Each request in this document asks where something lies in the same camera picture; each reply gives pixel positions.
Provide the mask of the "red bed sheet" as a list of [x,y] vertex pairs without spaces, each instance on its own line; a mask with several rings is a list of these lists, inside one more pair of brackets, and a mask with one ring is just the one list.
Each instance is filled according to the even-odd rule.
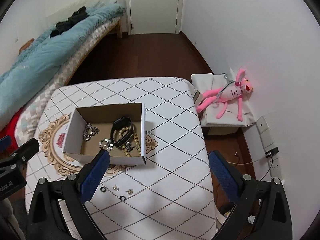
[[12,117],[9,123],[0,132],[1,138],[5,137],[6,135],[8,135],[11,138],[10,148],[12,150],[16,150],[18,148],[14,134],[15,134],[15,128],[16,128],[18,119],[22,111],[23,111],[23,107],[20,108],[18,112],[15,113],[15,115]]

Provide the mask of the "black plug adapter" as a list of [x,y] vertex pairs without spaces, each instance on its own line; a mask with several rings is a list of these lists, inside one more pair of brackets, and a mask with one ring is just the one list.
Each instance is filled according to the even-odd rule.
[[265,152],[265,155],[267,158],[273,157],[274,155],[276,155],[279,152],[278,147],[272,148],[268,151]]

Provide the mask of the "white cloth covered box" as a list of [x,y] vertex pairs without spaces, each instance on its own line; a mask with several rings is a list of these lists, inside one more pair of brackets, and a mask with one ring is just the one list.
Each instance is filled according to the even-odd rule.
[[238,74],[232,70],[217,75],[193,74],[191,81],[197,90],[194,101],[200,123],[208,135],[228,135],[255,124],[248,103],[253,86],[244,70]]

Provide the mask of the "white cardboard box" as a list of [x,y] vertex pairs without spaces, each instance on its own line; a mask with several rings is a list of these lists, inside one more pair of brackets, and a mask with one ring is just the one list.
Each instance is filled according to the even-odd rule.
[[[100,150],[107,150],[112,165],[145,165],[145,105],[119,103],[95,107],[78,107],[71,114],[62,151],[82,164],[89,163]],[[133,136],[120,148],[110,139],[112,123],[128,116]]]

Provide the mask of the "white patterned tablecloth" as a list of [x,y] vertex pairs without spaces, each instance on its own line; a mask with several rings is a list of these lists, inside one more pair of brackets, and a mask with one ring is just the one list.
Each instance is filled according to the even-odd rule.
[[[86,203],[108,239],[211,239],[217,230],[207,150],[194,106],[196,90],[178,77],[93,81],[58,88],[34,137],[40,151],[28,162],[25,204],[40,178],[62,180],[81,164],[62,152],[76,107],[141,102],[146,107],[146,164],[112,166]],[[133,195],[127,194],[133,189]]]

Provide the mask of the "light blue quilt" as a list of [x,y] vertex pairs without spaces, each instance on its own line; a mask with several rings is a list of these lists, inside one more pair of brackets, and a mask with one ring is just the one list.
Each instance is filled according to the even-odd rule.
[[22,51],[1,75],[1,128],[52,79],[95,29],[125,11],[119,3],[92,9],[71,29],[53,37],[53,29],[49,29]]

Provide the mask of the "pink panther plush toy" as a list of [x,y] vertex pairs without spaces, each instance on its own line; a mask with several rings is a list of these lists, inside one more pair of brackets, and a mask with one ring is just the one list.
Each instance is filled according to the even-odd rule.
[[253,86],[249,79],[245,77],[246,71],[239,69],[234,81],[229,81],[224,87],[212,89],[202,94],[202,100],[196,107],[197,113],[201,113],[208,106],[214,103],[223,103],[223,108],[216,115],[217,119],[220,119],[227,110],[228,103],[230,101],[238,101],[238,114],[237,120],[243,122],[243,98],[244,95],[251,94],[253,92]]

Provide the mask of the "black clothing on bed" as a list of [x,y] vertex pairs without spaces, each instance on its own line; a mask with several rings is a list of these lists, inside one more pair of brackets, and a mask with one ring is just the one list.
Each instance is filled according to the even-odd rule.
[[83,6],[77,11],[73,12],[73,14],[66,21],[57,22],[57,24],[55,25],[55,29],[52,30],[49,37],[52,38],[61,35],[87,17],[88,14],[86,12],[86,7]]

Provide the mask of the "white door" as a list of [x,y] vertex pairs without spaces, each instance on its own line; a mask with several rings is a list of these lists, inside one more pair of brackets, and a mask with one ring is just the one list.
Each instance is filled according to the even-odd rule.
[[183,0],[125,0],[129,35],[178,34]]

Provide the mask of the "white wall power strip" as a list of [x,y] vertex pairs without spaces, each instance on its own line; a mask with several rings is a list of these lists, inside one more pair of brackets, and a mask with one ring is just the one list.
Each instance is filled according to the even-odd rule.
[[[263,146],[264,153],[272,148],[277,147],[274,137],[271,133],[271,129],[267,124],[267,121],[264,116],[261,116],[256,123],[259,137]],[[271,178],[278,178],[280,179],[281,183],[284,184],[285,180],[283,178],[283,173],[280,166],[279,161],[279,152],[274,155],[273,157],[267,158],[266,161],[268,164],[268,174]]]

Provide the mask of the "wooden bed frame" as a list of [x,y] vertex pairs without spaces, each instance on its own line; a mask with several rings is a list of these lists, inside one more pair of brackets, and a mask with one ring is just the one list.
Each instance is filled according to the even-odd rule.
[[116,36],[118,39],[123,38],[120,18],[116,17],[114,20],[98,27],[93,34],[81,45],[76,53],[62,66],[62,72],[66,76],[64,85],[67,85],[78,70],[82,62],[88,57],[89,53],[105,38],[105,36]]

